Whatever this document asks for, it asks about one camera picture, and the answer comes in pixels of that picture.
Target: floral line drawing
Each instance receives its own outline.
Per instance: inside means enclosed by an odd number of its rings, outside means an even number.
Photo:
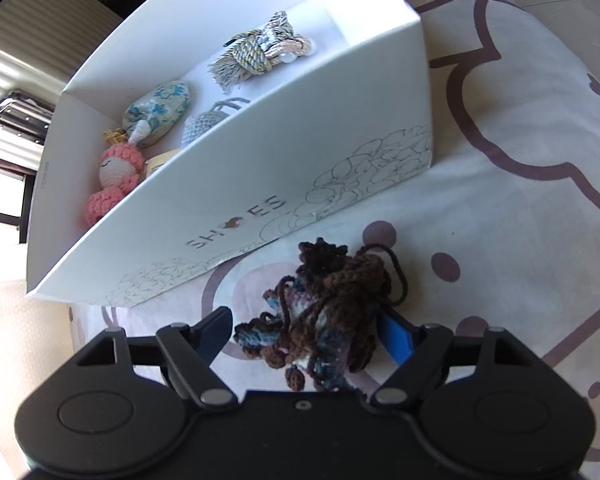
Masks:
[[[314,181],[304,202],[260,231],[270,242],[373,193],[426,170],[431,163],[430,125],[397,130],[366,142]]]
[[[89,300],[85,303],[101,306],[135,306],[165,290],[188,282],[228,259],[253,251],[260,245],[262,245],[262,241],[258,240],[239,250],[218,254],[206,262],[192,262],[185,258],[155,262],[135,272],[125,274],[115,290],[103,300]]]

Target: dark yarn string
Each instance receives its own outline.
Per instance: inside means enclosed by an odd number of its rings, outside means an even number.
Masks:
[[[398,279],[400,280],[400,284],[402,285],[402,293],[400,297],[395,300],[388,300],[389,306],[398,306],[402,304],[404,300],[407,299],[407,293],[409,291],[409,283],[407,282],[407,277],[404,275],[404,271],[400,266],[400,261],[398,261],[398,256],[386,245],[384,244],[367,244],[358,250],[356,256],[362,256],[362,254],[368,253],[371,249],[382,249],[385,253],[389,255],[391,258],[391,263],[394,264],[395,273],[398,275]]]
[[[298,321],[304,322],[304,320],[306,320],[309,316],[312,316],[317,310],[318,312],[315,314],[315,319],[312,320],[312,322],[315,323],[318,321],[318,316],[320,316],[320,313],[326,306],[327,302],[333,298],[335,298],[335,294],[328,294],[325,297],[320,298],[320,300],[314,301],[304,310],[304,312],[302,312],[302,314],[300,314],[300,316],[298,316]]]
[[[320,316],[324,308],[329,304],[329,302],[335,297],[335,294],[329,294],[312,305],[314,306],[314,308],[311,313],[309,325],[315,326],[315,324],[318,323],[318,317]]]
[[[278,282],[278,286],[276,287],[276,294],[278,295],[278,301],[280,302],[280,310],[282,310],[282,316],[285,321],[282,332],[287,333],[289,331],[289,325],[291,324],[291,312],[289,311],[289,306],[286,304],[286,284],[288,282],[295,281],[293,276],[285,276]]]

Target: braided cord tassel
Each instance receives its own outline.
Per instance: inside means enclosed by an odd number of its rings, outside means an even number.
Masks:
[[[214,80],[225,94],[252,75],[263,75],[281,62],[280,54],[307,56],[313,45],[295,36],[286,12],[276,12],[263,28],[234,35],[224,46],[230,48],[210,66]]]

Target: crochet yarn bundle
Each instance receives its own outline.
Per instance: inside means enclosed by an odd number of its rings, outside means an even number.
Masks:
[[[264,293],[272,312],[263,312],[235,327],[234,341],[250,358],[271,368],[285,368],[286,383],[304,389],[304,374],[318,391],[350,390],[345,373],[363,370],[376,349],[375,321],[379,309],[402,303],[407,281],[393,251],[382,244],[362,247],[348,256],[347,246],[299,245],[302,265]],[[393,301],[391,277],[372,249],[387,252],[402,291]]]

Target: bedsheet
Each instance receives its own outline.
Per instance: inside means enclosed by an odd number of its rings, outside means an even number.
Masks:
[[[193,324],[223,304],[244,322],[297,267],[299,242],[382,242],[410,282],[398,310],[411,322],[505,326],[589,398],[598,428],[584,473],[600,479],[600,83],[512,0],[407,1],[426,34],[432,168],[133,309],[75,305],[74,345],[106,326]],[[233,342],[212,368],[238,394],[286,390],[281,370]],[[380,347],[351,380],[372,392],[393,370]]]

